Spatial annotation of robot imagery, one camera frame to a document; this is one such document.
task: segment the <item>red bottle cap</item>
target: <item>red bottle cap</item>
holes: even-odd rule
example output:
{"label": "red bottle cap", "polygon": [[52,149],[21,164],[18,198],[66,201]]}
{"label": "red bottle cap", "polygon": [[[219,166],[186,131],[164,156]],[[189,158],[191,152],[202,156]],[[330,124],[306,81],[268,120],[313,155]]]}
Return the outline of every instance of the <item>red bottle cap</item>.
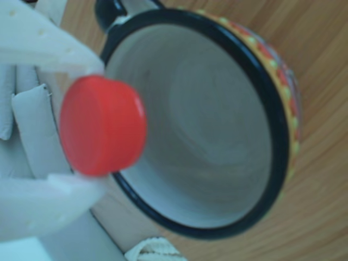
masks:
{"label": "red bottle cap", "polygon": [[74,169],[100,177],[131,166],[140,157],[146,138],[145,110],[127,84],[101,76],[82,77],[64,97],[59,128]]}

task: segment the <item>ceramic mug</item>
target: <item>ceramic mug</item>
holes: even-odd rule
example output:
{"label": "ceramic mug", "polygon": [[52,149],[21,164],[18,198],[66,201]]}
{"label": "ceramic mug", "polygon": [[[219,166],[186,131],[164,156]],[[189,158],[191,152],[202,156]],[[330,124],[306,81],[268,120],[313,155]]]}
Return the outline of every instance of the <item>ceramic mug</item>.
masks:
{"label": "ceramic mug", "polygon": [[114,177],[149,217],[212,239],[258,222],[294,172],[296,80],[250,30],[158,1],[99,0],[106,77],[137,89],[148,118],[144,153]]}

